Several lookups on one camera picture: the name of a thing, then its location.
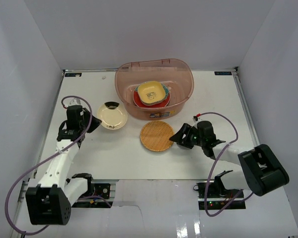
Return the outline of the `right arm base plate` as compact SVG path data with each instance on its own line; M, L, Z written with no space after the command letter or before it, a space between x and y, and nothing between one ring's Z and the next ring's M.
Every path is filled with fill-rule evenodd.
M193 190L198 193L199 202L204 201L205 188L206 182L198 182L193 186ZM236 196L238 192L239 190L237 189L225 190L220 192L220 190L211 183L208 188L207 201L209 203L213 201L228 203L229 201L233 200L233 197Z

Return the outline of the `purple square dish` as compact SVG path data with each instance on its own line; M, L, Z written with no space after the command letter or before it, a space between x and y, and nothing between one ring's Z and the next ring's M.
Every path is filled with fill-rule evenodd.
M164 88L164 90L165 90L165 98L167 98L168 95L169 95L169 89L168 89L168 87L165 86L164 84L163 84L162 86L163 86L163 88Z

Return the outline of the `cream square dish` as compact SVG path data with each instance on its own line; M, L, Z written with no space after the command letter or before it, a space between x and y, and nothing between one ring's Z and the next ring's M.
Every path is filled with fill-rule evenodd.
M138 107L162 108L169 104L170 92L164 84L148 81L135 88L133 100Z

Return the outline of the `yellow square dish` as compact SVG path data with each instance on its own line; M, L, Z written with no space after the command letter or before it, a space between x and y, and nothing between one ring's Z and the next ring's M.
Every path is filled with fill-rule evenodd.
M138 86L138 95L145 105L158 104L165 98L165 90L158 81L148 81Z

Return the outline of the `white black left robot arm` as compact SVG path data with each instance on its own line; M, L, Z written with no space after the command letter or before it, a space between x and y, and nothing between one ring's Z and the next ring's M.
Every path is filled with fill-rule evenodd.
M72 205L80 198L94 195L92 175L75 174L68 178L70 167L86 133L101 124L81 105L68 106L67 119L59 127L56 157L35 187L29 187L25 198L30 222L33 225L66 225Z

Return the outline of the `cream round plate black mark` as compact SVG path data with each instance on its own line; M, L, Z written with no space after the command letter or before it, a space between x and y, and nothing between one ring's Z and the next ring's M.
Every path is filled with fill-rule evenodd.
M97 110L97 118L100 119L101 125L109 130L122 128L127 120L128 113L123 104L110 101L102 104Z

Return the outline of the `round woven bamboo plate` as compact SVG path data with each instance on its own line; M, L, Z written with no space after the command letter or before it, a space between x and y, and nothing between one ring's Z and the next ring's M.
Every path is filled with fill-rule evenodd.
M140 140L146 149L152 152L163 152L172 146L173 142L169 139L173 135L174 130L168 123L156 120L143 126Z

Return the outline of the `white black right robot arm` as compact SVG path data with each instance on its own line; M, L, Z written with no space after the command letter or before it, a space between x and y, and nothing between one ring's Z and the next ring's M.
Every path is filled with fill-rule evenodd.
M219 140L209 121L199 121L193 126L184 123L170 137L170 141L188 149L199 146L208 158L241 167L240 171L230 169L214 177L211 185L221 198L227 197L233 189L251 190L255 195L263 196L290 181L288 173L268 145L244 149Z

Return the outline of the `red and teal plate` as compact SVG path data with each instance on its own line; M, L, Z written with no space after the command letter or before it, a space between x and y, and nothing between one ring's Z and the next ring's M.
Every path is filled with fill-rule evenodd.
M169 93L168 97L165 98L160 103L154 104L154 105L149 105L148 106L148 105L145 105L141 101L141 99L140 99L140 97L138 95L138 87L136 87L134 89L134 92L133 92L133 101L134 101L134 103L135 103L136 106L141 107L141 108L162 108L162 107L166 107L169 104L169 102L170 102L170 93Z

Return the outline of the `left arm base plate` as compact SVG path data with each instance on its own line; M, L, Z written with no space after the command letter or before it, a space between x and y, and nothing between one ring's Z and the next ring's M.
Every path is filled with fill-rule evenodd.
M102 199L95 198L95 196L102 197L105 200L110 198L111 184L92 183L91 185L92 185L92 191L86 192L83 195L81 195L76 203L87 203L89 205L95 205L99 201L102 201Z

